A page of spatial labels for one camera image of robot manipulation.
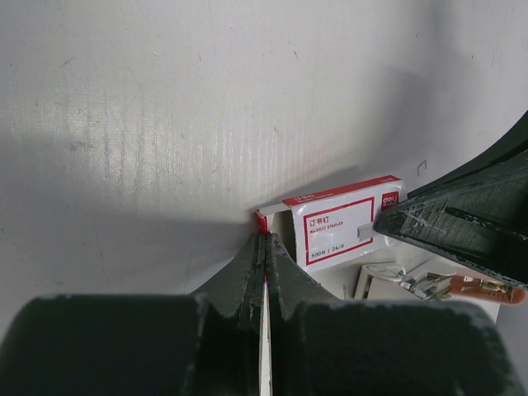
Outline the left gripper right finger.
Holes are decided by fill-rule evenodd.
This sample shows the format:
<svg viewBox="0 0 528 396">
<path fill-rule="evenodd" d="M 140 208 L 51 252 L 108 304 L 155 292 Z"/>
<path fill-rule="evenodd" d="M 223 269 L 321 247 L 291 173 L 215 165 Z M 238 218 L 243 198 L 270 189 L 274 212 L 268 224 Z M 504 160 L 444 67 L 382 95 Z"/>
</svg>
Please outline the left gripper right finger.
<svg viewBox="0 0 528 396">
<path fill-rule="evenodd" d="M 494 323 L 466 302 L 348 301 L 266 236 L 275 395 L 522 395 Z"/>
</svg>

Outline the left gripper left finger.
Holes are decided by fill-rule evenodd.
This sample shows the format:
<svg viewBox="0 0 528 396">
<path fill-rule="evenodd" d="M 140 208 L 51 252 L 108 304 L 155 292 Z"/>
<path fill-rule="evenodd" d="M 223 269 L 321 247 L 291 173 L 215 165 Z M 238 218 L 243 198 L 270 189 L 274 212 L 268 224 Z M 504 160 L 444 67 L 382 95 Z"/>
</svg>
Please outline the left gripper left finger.
<svg viewBox="0 0 528 396">
<path fill-rule="evenodd" d="M 256 395 L 265 239 L 188 295 L 42 295 L 1 344 L 4 395 Z"/>
</svg>

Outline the red white staple box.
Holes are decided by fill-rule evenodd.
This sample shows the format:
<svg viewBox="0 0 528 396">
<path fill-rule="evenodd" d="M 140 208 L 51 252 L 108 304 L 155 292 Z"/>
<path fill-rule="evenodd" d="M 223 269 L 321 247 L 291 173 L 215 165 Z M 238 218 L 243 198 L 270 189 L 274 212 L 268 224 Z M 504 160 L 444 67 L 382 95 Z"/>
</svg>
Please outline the red white staple box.
<svg viewBox="0 0 528 396">
<path fill-rule="evenodd" d="M 392 247 L 395 240 L 374 231 L 374 222 L 406 198 L 403 180 L 387 175 L 284 200 L 297 264 L 316 272 Z"/>
</svg>

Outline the pink stapler top cover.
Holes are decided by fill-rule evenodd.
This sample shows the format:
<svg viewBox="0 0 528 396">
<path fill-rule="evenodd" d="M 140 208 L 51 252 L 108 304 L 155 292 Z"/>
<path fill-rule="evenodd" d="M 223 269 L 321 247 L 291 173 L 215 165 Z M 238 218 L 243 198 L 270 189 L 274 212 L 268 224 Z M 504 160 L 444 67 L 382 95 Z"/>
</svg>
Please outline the pink stapler top cover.
<svg viewBox="0 0 528 396">
<path fill-rule="evenodd" d="M 428 272 L 419 280 L 404 276 L 400 286 L 424 300 L 464 297 L 496 304 L 519 305 L 526 298 L 526 292 L 522 288 L 459 274 L 440 275 Z"/>
</svg>

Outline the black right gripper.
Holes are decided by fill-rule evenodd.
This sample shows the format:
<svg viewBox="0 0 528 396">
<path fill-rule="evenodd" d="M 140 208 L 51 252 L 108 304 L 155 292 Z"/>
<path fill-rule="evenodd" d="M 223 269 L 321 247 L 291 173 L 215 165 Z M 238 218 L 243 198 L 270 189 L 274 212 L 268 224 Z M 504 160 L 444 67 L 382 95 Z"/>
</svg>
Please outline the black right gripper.
<svg viewBox="0 0 528 396">
<path fill-rule="evenodd" d="M 374 229 L 515 287 L 527 285 L 527 118 L 382 211 Z"/>
</svg>

